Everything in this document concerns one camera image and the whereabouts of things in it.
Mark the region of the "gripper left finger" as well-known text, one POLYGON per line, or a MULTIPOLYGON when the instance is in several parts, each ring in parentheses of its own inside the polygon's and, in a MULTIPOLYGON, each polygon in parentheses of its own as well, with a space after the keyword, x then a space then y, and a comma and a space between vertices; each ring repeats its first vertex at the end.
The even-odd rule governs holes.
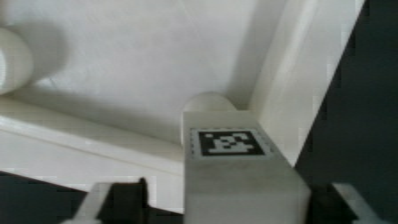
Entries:
POLYGON ((98 183, 61 224, 148 224, 148 182, 98 183))

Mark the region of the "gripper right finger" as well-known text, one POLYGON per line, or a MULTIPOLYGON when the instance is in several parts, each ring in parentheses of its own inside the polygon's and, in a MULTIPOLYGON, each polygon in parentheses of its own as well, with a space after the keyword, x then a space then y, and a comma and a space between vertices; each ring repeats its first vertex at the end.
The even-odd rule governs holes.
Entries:
POLYGON ((386 224, 352 184, 311 186, 308 224, 386 224))

